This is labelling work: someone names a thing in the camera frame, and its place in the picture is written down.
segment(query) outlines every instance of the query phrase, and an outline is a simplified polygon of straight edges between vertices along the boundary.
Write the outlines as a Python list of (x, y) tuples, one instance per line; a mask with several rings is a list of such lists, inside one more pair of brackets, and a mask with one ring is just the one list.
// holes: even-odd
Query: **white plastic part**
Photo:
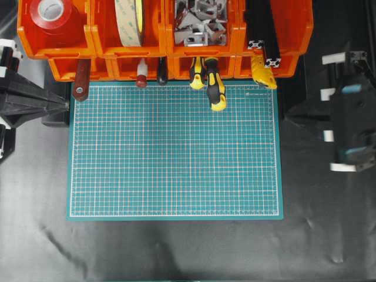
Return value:
[(346, 61), (346, 53), (337, 53), (332, 55), (323, 56), (323, 65), (330, 63), (344, 63)]
[(324, 130), (324, 141), (325, 142), (334, 142), (333, 130)]
[(15, 50), (16, 47), (17, 47), (17, 44), (14, 40), (0, 39), (0, 46), (1, 47), (11, 47), (13, 50)]
[(335, 88), (327, 88), (321, 90), (321, 101), (329, 101), (330, 96), (335, 94)]
[(23, 54), (20, 51), (16, 51), (16, 52), (13, 53), (13, 58), (17, 58), (19, 60), (22, 60), (24, 57), (23, 57)]
[(140, 60), (139, 65), (137, 66), (137, 76), (139, 75), (147, 77), (147, 64), (144, 58)]
[(5, 125), (5, 129), (11, 129), (9, 124), (7, 124), (6, 121), (3, 120), (3, 118), (1, 116), (0, 116), (0, 125)]
[(38, 5), (39, 16), (47, 22), (58, 20), (64, 13), (64, 4), (61, 0), (41, 0)]
[(357, 167), (343, 163), (331, 163), (330, 170), (332, 172), (357, 172)]
[(4, 140), (0, 144), (0, 160), (4, 157)]
[(6, 67), (0, 66), (0, 78), (4, 78), (6, 73)]
[(13, 49), (13, 53), (17, 51), (17, 44), (14, 40), (0, 39), (0, 57), (4, 47), (10, 47)]

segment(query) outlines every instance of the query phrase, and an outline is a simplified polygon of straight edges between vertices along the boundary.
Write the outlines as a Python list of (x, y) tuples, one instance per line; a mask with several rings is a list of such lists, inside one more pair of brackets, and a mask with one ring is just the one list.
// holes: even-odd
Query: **cutting mat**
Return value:
[(91, 83), (72, 101), (68, 220), (282, 219), (276, 93), (226, 83), (205, 90)]

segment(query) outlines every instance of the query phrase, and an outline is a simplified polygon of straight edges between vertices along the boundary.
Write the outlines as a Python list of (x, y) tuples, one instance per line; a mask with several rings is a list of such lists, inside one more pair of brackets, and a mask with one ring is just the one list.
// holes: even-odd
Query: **screwdriver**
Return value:
[(207, 72), (207, 97), (211, 109), (220, 112), (226, 108), (226, 88), (221, 80), (218, 70), (218, 59), (209, 57), (205, 59)]
[(192, 87), (194, 90), (200, 90), (203, 88), (205, 86), (205, 73), (206, 71), (203, 58), (194, 57), (189, 70), (190, 87)]
[(252, 77), (253, 80), (268, 89), (277, 89), (277, 82), (274, 79), (271, 67), (266, 68), (263, 55), (251, 57)]
[(162, 57), (162, 58), (159, 58), (158, 60), (157, 81), (160, 86), (166, 85), (169, 81), (167, 57)]
[(137, 80), (136, 86), (139, 88), (145, 88), (147, 86), (147, 64), (144, 58), (142, 58), (137, 66)]

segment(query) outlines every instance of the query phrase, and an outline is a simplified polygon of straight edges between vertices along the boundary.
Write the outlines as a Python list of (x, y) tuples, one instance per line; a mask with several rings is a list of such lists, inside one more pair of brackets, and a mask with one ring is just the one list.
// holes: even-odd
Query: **brown handle tool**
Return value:
[(79, 102), (85, 101), (89, 96), (91, 64), (92, 61), (90, 59), (78, 60), (73, 97)]

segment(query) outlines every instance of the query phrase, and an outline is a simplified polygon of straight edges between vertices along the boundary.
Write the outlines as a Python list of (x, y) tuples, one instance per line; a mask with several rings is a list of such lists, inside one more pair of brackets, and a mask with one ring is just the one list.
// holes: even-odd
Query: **hanging tool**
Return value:
[(209, 57), (205, 59), (207, 72), (207, 97), (211, 109), (220, 112), (226, 108), (226, 88), (221, 80), (218, 59)]
[(147, 64), (142, 58), (137, 66), (137, 81), (136, 86), (145, 88), (147, 86)]
[(91, 59), (78, 60), (73, 97), (83, 102), (89, 97)]
[(164, 86), (169, 81), (169, 70), (167, 68), (167, 57), (158, 60), (157, 81), (160, 86)]
[(194, 57), (189, 70), (190, 87), (194, 90), (200, 90), (203, 88), (205, 86), (205, 74), (204, 58)]
[(277, 89), (277, 82), (274, 79), (271, 67), (265, 67), (264, 56), (255, 55), (251, 57), (253, 80), (269, 89)]

